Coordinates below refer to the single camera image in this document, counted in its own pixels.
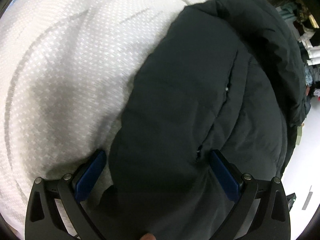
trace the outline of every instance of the white blanket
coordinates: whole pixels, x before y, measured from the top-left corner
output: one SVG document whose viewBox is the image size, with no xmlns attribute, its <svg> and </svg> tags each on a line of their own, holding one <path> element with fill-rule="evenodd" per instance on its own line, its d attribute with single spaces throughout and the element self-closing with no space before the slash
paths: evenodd
<svg viewBox="0 0 320 240">
<path fill-rule="evenodd" d="M 135 72 L 184 6 L 203 1 L 17 0 L 5 12 L 0 212 L 22 236 L 34 179 L 58 179 L 109 149 Z M 106 168 L 86 207 L 111 183 Z"/>
</svg>

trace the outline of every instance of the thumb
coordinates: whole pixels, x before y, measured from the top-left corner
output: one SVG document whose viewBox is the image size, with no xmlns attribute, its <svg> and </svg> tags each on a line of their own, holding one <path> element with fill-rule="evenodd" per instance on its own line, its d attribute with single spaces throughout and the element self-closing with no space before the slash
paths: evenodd
<svg viewBox="0 0 320 240">
<path fill-rule="evenodd" d="M 156 240 L 156 238 L 153 234 L 147 233 L 140 240 Z"/>
</svg>

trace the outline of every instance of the blue gripper pad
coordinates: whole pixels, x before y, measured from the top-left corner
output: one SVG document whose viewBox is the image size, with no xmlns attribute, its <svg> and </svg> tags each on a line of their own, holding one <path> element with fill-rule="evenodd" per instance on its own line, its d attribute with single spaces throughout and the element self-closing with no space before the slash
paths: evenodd
<svg viewBox="0 0 320 240">
<path fill-rule="evenodd" d="M 230 163 L 219 151 L 213 150 L 210 153 L 209 164 L 228 199 L 237 203 L 241 197 L 241 185 L 232 175 L 230 170 L 233 168 Z"/>
<path fill-rule="evenodd" d="M 105 151 L 96 150 L 87 163 L 75 174 L 72 184 L 78 203 L 88 198 L 106 164 Z"/>
</svg>

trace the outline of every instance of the metal screw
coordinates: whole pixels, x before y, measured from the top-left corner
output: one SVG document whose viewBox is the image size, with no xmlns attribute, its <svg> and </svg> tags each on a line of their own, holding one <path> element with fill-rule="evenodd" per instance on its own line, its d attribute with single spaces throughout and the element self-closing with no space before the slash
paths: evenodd
<svg viewBox="0 0 320 240">
<path fill-rule="evenodd" d="M 36 179 L 35 179 L 35 183 L 36 183 L 36 184 L 39 184 L 39 183 L 41 182 L 41 180 L 42 180 L 42 179 L 41 179 L 40 177 L 39 177 L 39 178 L 36 178 Z"/>
<path fill-rule="evenodd" d="M 252 179 L 252 176 L 249 173 L 245 173 L 245 174 L 243 174 L 243 178 L 246 180 L 250 180 L 250 179 Z"/>
<path fill-rule="evenodd" d="M 279 179 L 278 177 L 274 177 L 273 180 L 276 184 L 279 184 L 281 182 L 281 179 Z"/>
<path fill-rule="evenodd" d="M 67 173 L 67 174 L 65 174 L 65 175 L 63 176 L 63 179 L 64 179 L 64 180 L 69 180 L 69 179 L 71 179 L 71 177 L 72 177 L 72 175 L 71 175 L 70 173 Z"/>
</svg>

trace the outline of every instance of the black jacket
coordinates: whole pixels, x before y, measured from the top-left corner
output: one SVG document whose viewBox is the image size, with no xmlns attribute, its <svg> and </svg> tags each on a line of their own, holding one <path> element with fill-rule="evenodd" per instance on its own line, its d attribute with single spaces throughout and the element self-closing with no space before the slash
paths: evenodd
<svg viewBox="0 0 320 240">
<path fill-rule="evenodd" d="M 305 100 L 297 42 L 266 0 L 185 7 L 135 77 L 109 157 L 117 208 L 106 192 L 99 228 L 107 239 L 209 239 L 233 204 L 210 150 L 256 179 L 281 176 Z"/>
</svg>

